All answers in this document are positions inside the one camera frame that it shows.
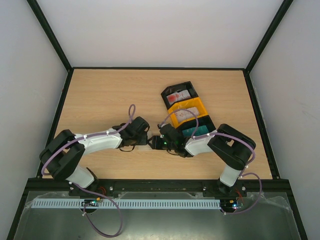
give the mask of wooden table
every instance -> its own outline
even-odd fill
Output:
[[[135,116],[143,117],[158,134],[157,124],[168,115],[160,93],[167,86],[186,81],[192,82],[216,127],[229,124],[256,142],[256,159],[249,171],[271,179],[240,70],[75,69],[56,134],[64,129],[88,134],[125,123],[132,103],[136,105]],[[225,167],[214,153],[182,158],[165,151],[139,149],[95,152],[84,156],[80,164],[100,179],[218,179]]]

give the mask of black metal frame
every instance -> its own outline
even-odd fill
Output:
[[[255,113],[257,125],[260,131],[261,139],[263,142],[264,150],[266,153],[266,157],[268,160],[268,164],[270,167],[270,171],[272,174],[272,178],[270,180],[262,180],[262,186],[264,192],[282,192],[286,193],[289,199],[289,203],[291,209],[294,214],[295,222],[298,227],[298,231],[300,233],[301,239],[306,240],[307,234],[305,232],[302,220],[300,218],[300,214],[298,211],[298,207],[288,180],[280,179],[280,174],[277,168],[277,164],[275,161],[275,157],[270,145],[270,141],[268,138],[268,134],[266,131],[265,123],[262,118],[262,114],[259,108],[259,104],[257,101],[257,97],[253,88],[252,81],[250,79],[250,72],[253,69],[254,65],[258,61],[260,55],[274,34],[276,28],[280,24],[282,18],[288,11],[293,0],[284,0],[277,11],[275,17],[273,18],[269,28],[264,34],[260,44],[258,45],[255,53],[253,54],[249,64],[246,69],[244,68],[204,68],[204,67],[71,67],[64,51],[62,50],[57,38],[55,37],[46,17],[44,16],[39,4],[36,0],[27,0],[31,9],[33,10],[35,16],[37,17],[39,23],[41,24],[43,30],[48,36],[52,46],[56,50],[58,56],[60,57],[63,65],[68,71],[68,75],[64,84],[64,88],[61,94],[61,98],[53,119],[53,123],[50,129],[50,133],[48,136],[47,144],[54,138],[55,132],[57,130],[57,125],[60,119],[60,115],[64,106],[64,102],[67,96],[68,88],[72,79],[72,75],[74,69],[122,69],[122,70],[235,70],[242,71],[245,82],[248,88],[248,93],[251,99],[252,107]],[[7,237],[8,240],[14,238],[16,233],[19,220],[24,209],[28,193],[30,191],[69,191],[70,186],[66,181],[57,182],[52,179],[42,179],[41,170],[42,165],[40,165],[37,178],[30,178],[25,186],[24,192],[22,194],[19,206],[17,208],[17,212],[15,214],[9,235]],[[243,184],[246,187],[246,191],[248,192],[258,192],[259,191],[259,182],[257,180],[238,180],[239,184]],[[216,192],[208,191],[209,189],[216,186],[217,180],[136,180],[136,179],[100,179],[100,183],[106,186],[111,186],[113,191],[111,195],[117,194],[118,192],[122,192],[123,188],[127,192],[203,192],[205,196],[214,196],[216,198],[223,199],[224,197],[221,195],[217,195]]]
[[[257,180],[238,180],[240,185],[246,187],[247,192],[258,192],[259,182]],[[185,192],[208,194],[210,189],[217,186],[217,180],[132,180],[132,179],[101,179],[100,184],[113,188],[114,195],[123,192]],[[304,229],[297,204],[291,190],[291,186],[286,179],[266,179],[262,180],[263,191],[265,193],[286,193],[293,216],[301,239],[306,240],[307,234]],[[68,192],[70,186],[67,181],[57,182],[53,179],[30,178],[25,186],[18,209],[13,219],[7,240],[14,239],[21,214],[24,210],[26,200],[30,191],[45,192]]]

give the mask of yellow bin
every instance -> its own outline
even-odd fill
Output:
[[[189,108],[193,108],[193,107],[196,107],[198,109],[198,112],[199,112],[199,116],[197,116],[198,118],[201,118],[201,117],[208,115],[208,112],[199,97],[191,98],[191,99],[188,99],[185,101],[176,102],[168,109],[168,113],[170,114],[174,110],[177,110],[177,109],[189,109]],[[188,122],[190,120],[195,119],[194,117],[191,117],[186,120],[183,120],[182,122],[178,122],[178,119],[174,113],[170,117],[171,117],[173,126],[175,128],[179,127],[181,124],[183,124],[185,122]]]

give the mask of red object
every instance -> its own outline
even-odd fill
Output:
[[[174,102],[177,99],[176,95],[170,95],[168,96],[168,101],[169,102]]]

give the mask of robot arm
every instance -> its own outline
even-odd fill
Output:
[[[151,147],[175,151],[181,157],[193,157],[202,153],[215,152],[226,166],[219,178],[221,192],[230,191],[254,153],[255,142],[227,124],[206,135],[183,137],[171,124],[160,128],[161,136],[153,136]]]
[[[68,151],[59,152],[46,169],[57,181],[68,180],[87,188],[97,178],[88,168],[79,166],[82,156],[105,149],[147,144],[147,132],[150,126],[142,117],[138,116],[123,130],[117,132],[123,125],[124,123],[92,134],[73,134],[68,129],[63,130],[41,152],[40,160],[45,164],[62,146],[74,141],[68,146]]]
[[[123,125],[124,123],[93,134],[73,134],[68,129],[63,130],[42,151],[41,162],[46,164],[62,146],[74,141],[68,146],[68,151],[58,153],[46,168],[55,180],[68,180],[82,188],[87,188],[98,179],[90,169],[79,166],[79,161],[82,156],[100,150],[148,144],[154,150],[175,151],[177,155],[184,158],[215,152],[226,163],[219,178],[218,188],[227,194],[256,147],[252,139],[227,124],[222,124],[211,133],[192,138],[184,137],[171,124],[166,124],[160,127],[161,135],[152,136],[150,139],[147,139],[150,126],[142,117],[138,116],[126,128],[120,130]],[[232,139],[238,139],[242,143],[234,141],[229,145]]]

